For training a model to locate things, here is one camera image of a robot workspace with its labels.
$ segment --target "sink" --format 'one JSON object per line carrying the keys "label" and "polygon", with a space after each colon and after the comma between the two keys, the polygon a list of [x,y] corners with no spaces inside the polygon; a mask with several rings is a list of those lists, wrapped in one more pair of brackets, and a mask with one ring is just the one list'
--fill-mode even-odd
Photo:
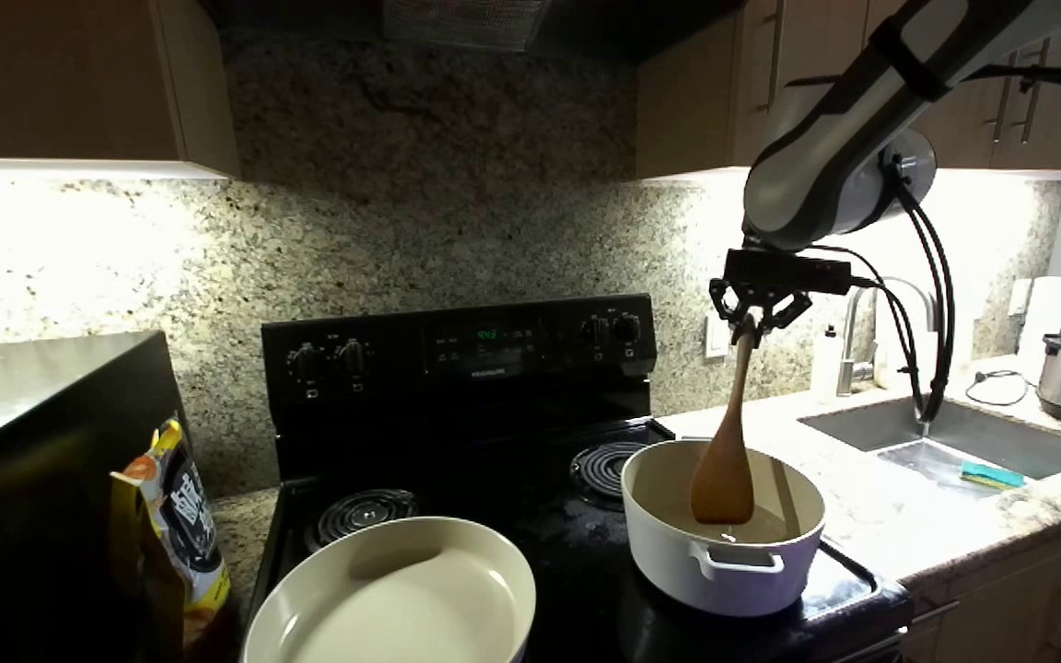
{"label": "sink", "polygon": [[928,435],[919,435],[908,398],[819,411],[800,424],[971,497],[999,495],[1001,485],[962,478],[969,463],[1007,468],[1023,478],[1061,473],[1061,430],[989,418],[962,403],[943,403]]}

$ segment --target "kitchen wall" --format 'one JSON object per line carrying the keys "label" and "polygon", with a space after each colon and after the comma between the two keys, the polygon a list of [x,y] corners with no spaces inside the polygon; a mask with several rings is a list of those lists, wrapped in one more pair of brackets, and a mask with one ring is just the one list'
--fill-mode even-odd
{"label": "kitchen wall", "polygon": [[[239,179],[0,177],[0,340],[164,327],[212,497],[276,484],[264,321],[649,292],[657,411],[722,403],[700,332],[739,174],[635,179],[627,68],[248,31],[223,52]],[[999,351],[1001,285],[1045,264],[1057,203],[1061,184],[938,174],[977,354]],[[853,246],[901,264],[897,232]],[[762,344],[755,398],[808,387],[808,340]]]}

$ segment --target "black stove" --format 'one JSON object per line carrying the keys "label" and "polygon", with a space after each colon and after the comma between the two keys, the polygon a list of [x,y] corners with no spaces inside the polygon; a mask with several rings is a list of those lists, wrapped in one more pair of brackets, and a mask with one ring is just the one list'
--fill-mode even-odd
{"label": "black stove", "polygon": [[895,656],[908,598],[832,545],[767,619],[692,613],[635,566],[620,463],[675,438],[649,408],[646,295],[288,321],[260,344],[282,484],[254,605],[364,522],[464,515],[534,566],[523,663]]}

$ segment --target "robotic arm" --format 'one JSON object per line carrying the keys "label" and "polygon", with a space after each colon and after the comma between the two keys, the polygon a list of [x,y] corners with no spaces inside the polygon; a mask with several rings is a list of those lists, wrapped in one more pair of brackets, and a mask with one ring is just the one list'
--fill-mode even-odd
{"label": "robotic arm", "polygon": [[711,280],[735,327],[757,311],[757,335],[783,327],[808,292],[845,295],[846,262],[794,257],[892,211],[886,174],[916,198],[933,188],[933,150],[901,134],[947,88],[1012,47],[1061,32],[1061,0],[907,0],[864,52],[755,160],[743,188],[743,246]]}

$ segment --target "wooden cabinet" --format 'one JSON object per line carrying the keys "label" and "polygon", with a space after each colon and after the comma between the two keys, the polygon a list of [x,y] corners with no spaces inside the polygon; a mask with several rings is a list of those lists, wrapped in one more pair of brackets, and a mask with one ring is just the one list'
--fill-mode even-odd
{"label": "wooden cabinet", "polygon": [[[840,73],[901,0],[743,0],[637,71],[637,174],[751,166],[773,95]],[[1061,68],[1061,38],[1009,54]],[[1061,169],[1061,84],[964,82],[915,127],[938,166]]]}
{"label": "wooden cabinet", "polygon": [[637,174],[746,166],[777,93],[840,73],[861,47],[864,0],[746,0],[637,71]]}
{"label": "wooden cabinet", "polygon": [[66,161],[237,174],[222,45],[194,0],[0,0],[0,166]]}
{"label": "wooden cabinet", "polygon": [[908,663],[1061,663],[1061,542],[999,557],[953,607],[907,637]]}

